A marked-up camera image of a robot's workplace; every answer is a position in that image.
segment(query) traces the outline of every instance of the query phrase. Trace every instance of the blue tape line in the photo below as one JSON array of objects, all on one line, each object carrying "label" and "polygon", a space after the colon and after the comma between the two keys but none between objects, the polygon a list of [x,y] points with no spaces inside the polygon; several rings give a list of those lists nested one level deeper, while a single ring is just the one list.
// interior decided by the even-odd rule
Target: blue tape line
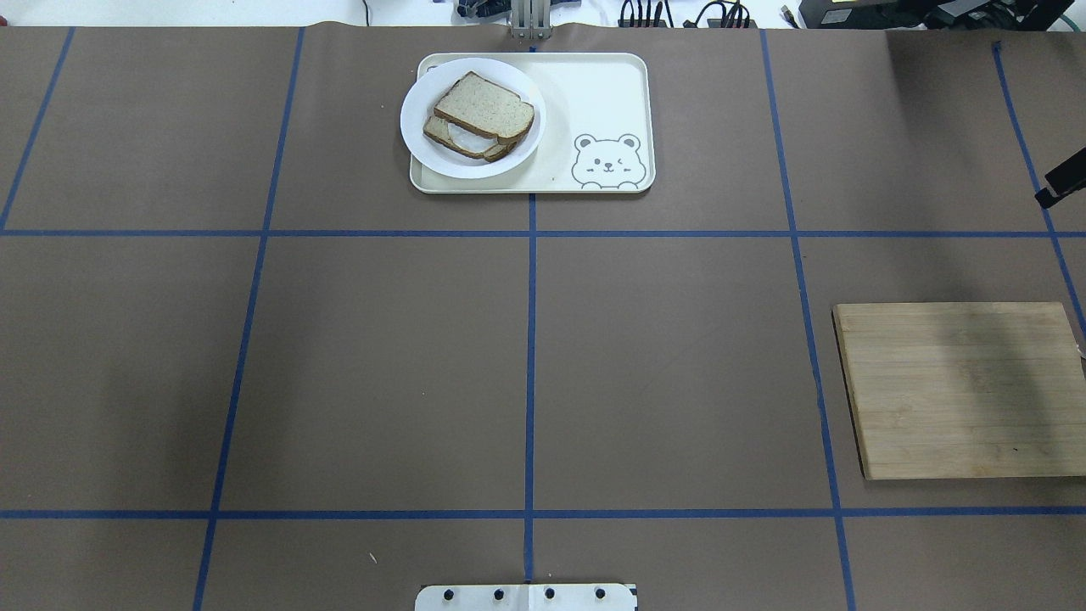
[{"label": "blue tape line", "polygon": [[[1011,99],[1011,89],[1007,85],[1007,73],[1003,71],[1002,42],[996,41],[992,46],[992,59],[996,63],[996,74],[999,76],[999,88],[1003,92],[1003,103],[1007,104],[1007,114],[1011,119],[1011,127],[1014,129],[1014,137],[1018,138],[1019,149],[1022,151],[1022,160],[1025,161],[1025,168],[1030,173],[1030,183],[1033,192],[1040,190],[1040,181],[1037,180],[1037,171],[1033,166],[1033,156],[1030,154],[1030,147],[1025,143],[1025,136],[1022,133],[1022,126],[1019,124],[1018,112],[1014,110],[1014,100]],[[1048,236],[1052,241],[1052,250],[1056,251],[1056,259],[1060,264],[1060,272],[1063,275],[1063,283],[1068,288],[1071,297],[1071,305],[1075,311],[1075,319],[1078,321],[1078,331],[1086,336],[1086,316],[1083,315],[1082,304],[1078,302],[1078,291],[1075,290],[1075,282],[1071,278],[1071,270],[1068,262],[1063,257],[1063,246],[1060,245],[1060,238],[1056,231],[1056,224],[1052,222],[1052,215],[1048,209],[1040,209],[1045,218],[1045,226],[1048,227]]]},{"label": "blue tape line", "polygon": [[874,507],[843,509],[845,518],[909,518],[937,515],[1086,515],[1086,507]]},{"label": "blue tape line", "polygon": [[230,511],[218,512],[219,520],[523,520],[519,509],[475,510],[437,509],[422,511]]},{"label": "blue tape line", "polygon": [[67,59],[68,49],[72,48],[72,38],[75,36],[75,27],[70,27],[67,36],[64,37],[64,44],[61,47],[61,54],[56,58],[56,65],[53,66],[53,75],[49,79],[46,94],[41,98],[41,105],[38,106],[38,115],[34,117],[34,125],[30,127],[30,135],[26,139],[26,147],[23,148],[23,156],[18,160],[18,167],[15,168],[15,177],[11,181],[8,190],[8,199],[3,204],[3,212],[0,212],[0,229],[8,224],[8,216],[11,214],[11,206],[15,203],[15,195],[18,193],[18,184],[23,181],[23,171],[30,161],[30,151],[34,150],[34,142],[38,139],[38,131],[41,129],[41,122],[46,118],[46,110],[49,101],[53,98],[53,90],[56,89],[56,81],[61,77],[61,68],[64,67],[64,60]]},{"label": "blue tape line", "polygon": [[538,231],[541,238],[786,238],[786,230],[773,229],[546,229]]},{"label": "blue tape line", "polygon": [[245,357],[249,353],[249,339],[253,330],[253,317],[256,313],[256,296],[260,293],[261,272],[264,268],[264,256],[267,251],[268,229],[272,226],[272,213],[275,208],[276,189],[279,182],[279,168],[282,165],[282,151],[287,145],[287,131],[290,128],[290,111],[294,99],[294,88],[298,85],[298,66],[302,59],[302,43],[305,40],[305,28],[298,28],[298,41],[294,44],[294,61],[290,68],[290,84],[287,86],[287,101],[282,110],[282,123],[279,126],[279,143],[276,147],[275,163],[272,167],[272,179],[268,183],[267,203],[264,208],[264,229],[260,245],[256,249],[256,263],[253,266],[253,280],[249,288],[249,304],[245,308],[245,323],[241,331],[241,345],[238,348],[238,365],[233,372],[233,386],[230,390],[230,407],[226,415],[226,427],[223,431],[223,445],[219,449],[218,468],[215,472],[215,488],[212,493],[211,518],[207,520],[207,531],[204,535],[204,548],[200,558],[200,573],[197,576],[195,595],[192,600],[192,611],[203,607],[204,588],[207,585],[207,570],[211,567],[211,552],[215,545],[215,526],[219,505],[223,499],[223,484],[226,480],[226,463],[230,456],[230,443],[233,438],[233,423],[238,415],[238,400],[241,397],[241,381],[245,373]]},{"label": "blue tape line", "polygon": [[801,238],[1047,238],[1047,231],[796,230]]},{"label": "blue tape line", "polygon": [[[797,509],[538,509],[534,520],[736,520],[816,518],[923,518],[955,515],[1086,515],[1086,506],[872,507]],[[0,510],[0,520],[209,520],[210,511],[171,510]],[[435,510],[220,510],[217,521],[415,521],[523,520],[520,509]]]},{"label": "blue tape line", "polygon": [[0,520],[207,520],[210,511],[8,509]]},{"label": "blue tape line", "polygon": [[833,509],[540,509],[539,520],[712,520],[833,518]]},{"label": "blue tape line", "polygon": [[845,586],[845,600],[849,611],[856,611],[856,594],[853,588],[853,569],[848,559],[848,544],[845,537],[845,521],[841,517],[841,495],[837,491],[837,469],[833,460],[833,443],[830,440],[830,419],[825,412],[825,395],[822,392],[822,372],[818,364],[818,347],[815,344],[815,328],[811,324],[810,302],[807,298],[807,279],[804,275],[803,253],[799,250],[799,233],[796,227],[795,208],[792,205],[792,184],[788,181],[788,166],[784,156],[784,138],[781,133],[781,118],[776,106],[776,90],[773,86],[773,67],[769,55],[769,41],[766,30],[758,30],[761,36],[761,58],[766,68],[766,89],[769,94],[769,111],[773,119],[773,138],[776,141],[776,163],[781,173],[781,188],[784,192],[784,208],[788,217],[788,230],[792,232],[792,258],[796,266],[796,282],[799,288],[799,305],[804,315],[804,330],[807,334],[807,354],[811,364],[811,374],[815,378],[815,392],[818,398],[819,421],[822,429],[822,453],[825,456],[825,471],[830,483],[830,499],[837,531],[837,555],[841,560],[841,574]]},{"label": "blue tape line", "polygon": [[534,574],[535,524],[535,193],[528,195],[528,364],[525,390],[525,583]]},{"label": "blue tape line", "polygon": [[[1014,238],[1048,239],[1052,231],[920,231],[798,229],[801,238]],[[1086,238],[1086,231],[1055,231],[1061,238]],[[0,229],[9,237],[261,237],[274,238],[527,238],[525,230],[491,229]],[[538,238],[791,238],[786,229],[542,229]]]},{"label": "blue tape line", "polygon": [[1003,61],[999,56],[1002,49],[1002,41],[996,41],[992,46],[992,56],[996,62],[996,74],[999,76],[999,88],[1003,91],[1003,103],[1007,104],[1007,113],[1011,117],[1011,127],[1014,128],[1014,137],[1018,138],[1019,149],[1022,150],[1022,158],[1025,160],[1025,167],[1030,171],[1030,182],[1033,191],[1040,190],[1040,181],[1037,180],[1037,173],[1033,169],[1033,158],[1030,157],[1030,149],[1025,145],[1025,137],[1022,135],[1022,126],[1018,122],[1018,113],[1014,112],[1014,102],[1011,101],[1011,91],[1007,87],[1007,75],[1003,73]]},{"label": "blue tape line", "polygon": [[3,229],[0,236],[70,238],[173,238],[260,237],[260,229]]},{"label": "blue tape line", "polygon": [[518,230],[456,229],[270,229],[272,237],[369,237],[369,238],[527,238]]}]

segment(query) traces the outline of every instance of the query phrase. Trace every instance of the cable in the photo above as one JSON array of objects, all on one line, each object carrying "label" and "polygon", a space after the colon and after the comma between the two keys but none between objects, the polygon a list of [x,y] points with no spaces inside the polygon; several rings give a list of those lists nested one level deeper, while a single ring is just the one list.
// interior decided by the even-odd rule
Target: cable
[{"label": "cable", "polygon": [[792,11],[788,9],[787,4],[781,7],[781,18],[783,18],[785,23],[787,23],[792,27],[799,29],[799,24],[796,23],[796,16],[792,14]]},{"label": "cable", "polygon": [[686,20],[685,22],[683,22],[682,26],[697,27],[697,24],[702,23],[702,15],[704,15],[705,12],[709,10],[709,7],[712,5],[720,7],[720,21],[723,22],[724,17],[728,16],[728,7],[725,7],[724,3],[721,2],[720,0],[715,0],[714,2],[709,2],[705,7],[702,7],[702,11],[697,13],[697,17],[694,21]]},{"label": "cable", "polygon": [[671,0],[664,0],[664,8],[668,12],[668,27],[674,27],[675,26],[675,22],[674,22],[674,20],[671,18]]},{"label": "cable", "polygon": [[714,0],[705,7],[702,7],[702,11],[697,13],[697,18],[694,21],[686,20],[683,22],[683,27],[697,27],[697,24],[702,23],[702,17],[705,12],[709,10],[709,7],[717,5],[720,7],[720,27],[750,27],[750,11],[744,7],[740,0],[730,2],[728,0]]},{"label": "cable", "polygon": [[1069,17],[1068,15],[1060,15],[1060,21],[1068,24],[1068,26],[1071,27],[1071,31],[1082,31],[1081,29],[1078,29],[1078,24],[1071,21],[1071,17]]}]

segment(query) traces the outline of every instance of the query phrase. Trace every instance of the wooden cutting board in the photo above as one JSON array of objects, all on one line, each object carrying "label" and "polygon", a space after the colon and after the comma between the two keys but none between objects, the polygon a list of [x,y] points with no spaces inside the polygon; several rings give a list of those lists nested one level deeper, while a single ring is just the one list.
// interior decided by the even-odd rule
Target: wooden cutting board
[{"label": "wooden cutting board", "polygon": [[1086,380],[1061,303],[833,315],[868,480],[1086,475]]}]

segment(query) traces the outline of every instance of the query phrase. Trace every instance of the bear illustration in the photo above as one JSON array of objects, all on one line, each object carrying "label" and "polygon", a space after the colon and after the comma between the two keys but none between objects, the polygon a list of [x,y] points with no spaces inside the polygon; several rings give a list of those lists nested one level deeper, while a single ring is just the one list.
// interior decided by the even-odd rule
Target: bear illustration
[{"label": "bear illustration", "polygon": [[620,189],[627,184],[636,188],[645,179],[647,170],[637,154],[641,140],[632,133],[617,140],[597,140],[591,133],[582,133],[573,139],[573,145],[577,147],[573,179],[582,189]]}]

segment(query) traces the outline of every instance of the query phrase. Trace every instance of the bread slice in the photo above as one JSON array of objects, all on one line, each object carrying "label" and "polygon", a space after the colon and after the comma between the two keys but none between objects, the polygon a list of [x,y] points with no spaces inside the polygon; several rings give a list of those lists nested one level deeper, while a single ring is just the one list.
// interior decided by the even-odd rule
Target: bread slice
[{"label": "bread slice", "polygon": [[438,100],[433,114],[503,144],[520,140],[535,120],[535,109],[520,96],[473,72]]},{"label": "bread slice", "polygon": [[494,142],[489,149],[476,152],[464,148],[460,148],[453,141],[452,133],[449,132],[449,122],[444,118],[438,116],[430,116],[426,119],[426,125],[422,126],[422,132],[427,135],[431,140],[438,142],[439,144],[456,151],[464,156],[469,156],[471,158],[483,158],[490,163],[493,163],[503,156],[509,154],[514,147],[517,145],[519,140],[510,142],[508,144],[503,144],[501,142]]}]

